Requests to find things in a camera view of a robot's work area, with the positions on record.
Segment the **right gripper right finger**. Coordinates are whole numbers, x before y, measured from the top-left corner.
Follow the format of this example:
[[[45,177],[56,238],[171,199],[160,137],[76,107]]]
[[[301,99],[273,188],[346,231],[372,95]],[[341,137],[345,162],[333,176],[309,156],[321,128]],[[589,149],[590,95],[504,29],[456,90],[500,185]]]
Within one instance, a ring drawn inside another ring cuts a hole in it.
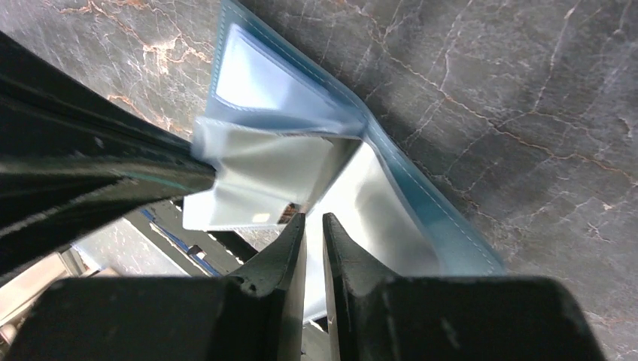
[[[578,302],[544,277],[403,277],[323,217],[334,360],[602,360]]]

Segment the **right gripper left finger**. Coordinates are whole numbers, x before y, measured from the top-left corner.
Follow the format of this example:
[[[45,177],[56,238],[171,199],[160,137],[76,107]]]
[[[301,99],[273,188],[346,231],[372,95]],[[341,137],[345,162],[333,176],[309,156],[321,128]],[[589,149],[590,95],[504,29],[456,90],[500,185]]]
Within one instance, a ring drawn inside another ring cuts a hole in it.
[[[37,300],[9,360],[298,360],[305,215],[223,277],[66,278]]]

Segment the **blue card holder wallet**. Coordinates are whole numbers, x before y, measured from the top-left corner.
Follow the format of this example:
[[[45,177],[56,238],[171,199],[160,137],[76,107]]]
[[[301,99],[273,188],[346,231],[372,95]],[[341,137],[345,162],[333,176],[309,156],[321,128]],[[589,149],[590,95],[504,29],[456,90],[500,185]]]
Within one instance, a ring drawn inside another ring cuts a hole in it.
[[[185,229],[271,229],[287,208],[304,213],[304,321],[327,314],[326,213],[400,275],[505,271],[364,102],[237,1],[221,4],[191,153],[217,176],[211,189],[184,199]]]

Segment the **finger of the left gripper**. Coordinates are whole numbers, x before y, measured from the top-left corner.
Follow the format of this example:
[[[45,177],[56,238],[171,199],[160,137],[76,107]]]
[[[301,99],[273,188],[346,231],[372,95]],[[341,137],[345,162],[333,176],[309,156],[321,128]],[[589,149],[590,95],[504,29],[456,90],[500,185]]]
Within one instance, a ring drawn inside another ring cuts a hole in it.
[[[2,276],[214,180],[188,141],[1,36]]]

